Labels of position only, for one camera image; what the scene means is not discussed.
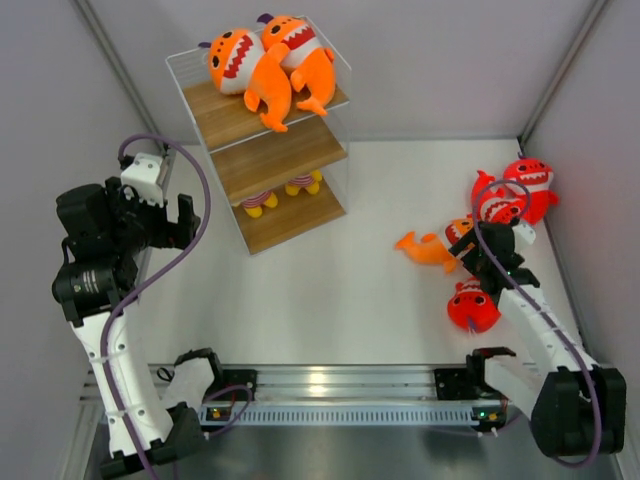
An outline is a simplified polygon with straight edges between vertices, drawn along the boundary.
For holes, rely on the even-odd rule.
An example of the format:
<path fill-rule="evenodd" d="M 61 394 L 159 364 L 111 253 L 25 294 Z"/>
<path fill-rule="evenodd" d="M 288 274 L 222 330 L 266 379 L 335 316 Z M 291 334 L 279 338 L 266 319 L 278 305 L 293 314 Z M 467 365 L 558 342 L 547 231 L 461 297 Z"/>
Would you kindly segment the large orange shark plush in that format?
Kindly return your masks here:
<path fill-rule="evenodd" d="M 224 95 L 242 95 L 247 110 L 260 114 L 262 124 L 284 133 L 284 120 L 290 112 L 292 87 L 282 62 L 290 48 L 276 43 L 263 46 L 260 37 L 247 28 L 234 28 L 211 41 L 198 44 L 206 50 L 209 75 L 216 89 Z"/>

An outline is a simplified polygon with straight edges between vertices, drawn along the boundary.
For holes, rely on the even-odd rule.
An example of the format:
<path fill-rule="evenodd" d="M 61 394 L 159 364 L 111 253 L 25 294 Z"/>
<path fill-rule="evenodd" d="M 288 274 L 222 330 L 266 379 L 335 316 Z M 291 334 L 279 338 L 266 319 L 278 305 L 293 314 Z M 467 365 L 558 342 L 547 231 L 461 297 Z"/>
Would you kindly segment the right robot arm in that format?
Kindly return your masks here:
<path fill-rule="evenodd" d="M 546 301 L 521 251 L 536 238 L 533 227 L 479 221 L 450 253 L 480 283 L 524 342 L 534 362 L 527 367 L 508 347 L 483 347 L 466 360 L 468 388 L 480 397 L 494 392 L 527 418 L 533 439 L 547 457 L 568 467 L 624 447 L 627 385 L 622 373 L 604 367 L 568 333 Z"/>

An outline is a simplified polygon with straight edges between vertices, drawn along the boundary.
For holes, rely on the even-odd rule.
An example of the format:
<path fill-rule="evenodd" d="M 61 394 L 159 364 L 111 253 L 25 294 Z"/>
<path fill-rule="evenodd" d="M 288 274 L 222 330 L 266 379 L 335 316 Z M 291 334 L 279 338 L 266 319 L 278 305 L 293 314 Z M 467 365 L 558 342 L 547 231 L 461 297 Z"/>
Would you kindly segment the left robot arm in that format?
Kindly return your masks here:
<path fill-rule="evenodd" d="M 146 283 L 136 260 L 147 248 L 188 253 L 201 220 L 193 199 L 177 198 L 171 222 L 164 198 L 148 200 L 143 187 L 117 177 L 61 194 L 56 213 L 66 236 L 52 295 L 91 364 L 109 431 L 104 479 L 120 479 L 195 453 L 204 442 L 197 424 L 204 399 L 226 386 L 209 348 L 180 355 L 165 392 L 158 392 L 140 345 L 134 313 Z"/>

